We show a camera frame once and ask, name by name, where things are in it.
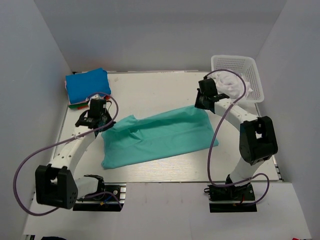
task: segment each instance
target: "white tabletop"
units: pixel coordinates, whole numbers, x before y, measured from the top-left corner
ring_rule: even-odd
[[[201,72],[148,72],[109,74],[111,94],[119,105],[116,121],[129,115],[141,119],[173,109],[195,104],[198,81],[203,79]],[[241,105],[248,112],[258,114],[254,104]],[[84,111],[68,109],[64,121],[61,140],[73,133],[79,115]],[[110,114],[115,114],[115,105]],[[213,129],[221,117],[208,112]],[[217,135],[219,146],[213,148],[211,156],[211,176],[214,181],[225,181],[240,158],[239,132],[227,121],[222,124]],[[164,159],[128,165],[105,170],[101,166],[104,159],[104,141],[99,134],[88,147],[76,167],[74,177],[86,174],[100,175],[105,182],[207,182],[208,149],[172,156]],[[266,161],[258,170],[271,180],[278,180],[272,159]]]
[[[128,183],[121,212],[29,215],[23,234],[67,240],[291,240],[311,238],[291,183],[272,182],[257,212],[210,213],[205,183]],[[253,183],[259,198],[266,183]],[[52,207],[33,201],[31,210]]]

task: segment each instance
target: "white wall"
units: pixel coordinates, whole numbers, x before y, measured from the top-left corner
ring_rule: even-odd
[[[284,179],[320,239],[320,1],[288,0],[256,58]]]
[[[209,70],[255,58],[286,0],[35,0],[72,71]]]
[[[66,109],[70,69],[33,0],[0,1],[0,238],[18,240],[26,220],[13,195],[16,168],[53,143]],[[29,207],[35,169],[50,151],[30,160],[18,179]]]

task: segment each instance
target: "teal cloth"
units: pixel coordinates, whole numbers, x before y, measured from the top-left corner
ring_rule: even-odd
[[[114,169],[207,149],[213,136],[208,114],[194,106],[144,119],[131,115],[102,133],[102,166]]]

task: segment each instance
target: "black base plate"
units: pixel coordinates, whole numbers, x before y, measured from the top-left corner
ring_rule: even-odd
[[[123,185],[105,185],[104,190],[107,192],[113,193],[116,190],[118,193],[115,195],[118,199],[120,199],[121,187],[125,187]],[[110,195],[97,196],[95,198],[83,198],[78,200],[74,206],[73,211],[85,211],[85,212],[120,212],[120,206],[118,203],[111,198],[109,204],[100,203],[109,198]]]
[[[222,199],[221,196],[211,194],[212,199],[209,202],[210,213],[252,213],[257,212],[257,206],[247,205],[255,201],[255,193],[252,184],[239,192],[239,196],[233,199]],[[226,203],[226,201],[234,201],[237,203]]]

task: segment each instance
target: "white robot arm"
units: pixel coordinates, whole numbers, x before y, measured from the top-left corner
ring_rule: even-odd
[[[235,169],[227,176],[226,185],[212,183],[205,189],[213,202],[242,202],[246,199],[254,202],[255,196],[250,179],[256,170],[272,155],[278,152],[278,145],[272,120],[250,114],[238,105],[234,105],[226,94],[218,94],[213,79],[204,77],[199,81],[195,107],[210,110],[225,119],[239,130],[239,151],[241,158]]]
[[[73,174],[88,146],[103,132],[115,124],[100,131],[94,131],[82,137],[79,135],[103,126],[112,120],[106,109],[106,100],[91,98],[90,109],[83,112],[75,124],[75,140],[64,145],[62,151],[48,165],[40,165],[35,171],[36,200],[39,204],[71,209],[76,200],[92,193],[105,190],[103,178],[97,175],[85,175],[74,180]]]

